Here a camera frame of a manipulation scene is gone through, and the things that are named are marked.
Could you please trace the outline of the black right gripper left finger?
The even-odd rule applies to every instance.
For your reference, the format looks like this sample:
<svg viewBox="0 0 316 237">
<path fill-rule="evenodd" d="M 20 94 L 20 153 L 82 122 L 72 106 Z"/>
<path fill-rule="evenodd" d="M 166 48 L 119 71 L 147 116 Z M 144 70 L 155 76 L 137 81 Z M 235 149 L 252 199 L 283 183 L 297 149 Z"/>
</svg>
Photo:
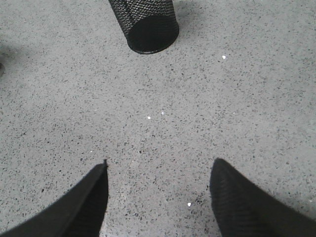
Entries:
<svg viewBox="0 0 316 237">
<path fill-rule="evenodd" d="M 2 237 L 98 237 L 108 204 L 107 162 L 93 167 L 65 195 Z"/>
</svg>

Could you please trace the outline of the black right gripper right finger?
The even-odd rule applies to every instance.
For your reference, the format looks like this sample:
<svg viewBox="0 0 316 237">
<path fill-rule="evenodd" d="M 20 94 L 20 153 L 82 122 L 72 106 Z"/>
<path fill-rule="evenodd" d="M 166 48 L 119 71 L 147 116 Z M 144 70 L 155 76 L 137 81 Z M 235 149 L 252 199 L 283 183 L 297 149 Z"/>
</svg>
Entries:
<svg viewBox="0 0 316 237">
<path fill-rule="evenodd" d="M 224 237 L 314 237 L 316 222 L 260 189 L 217 158 L 210 176 L 211 206 Z"/>
</svg>

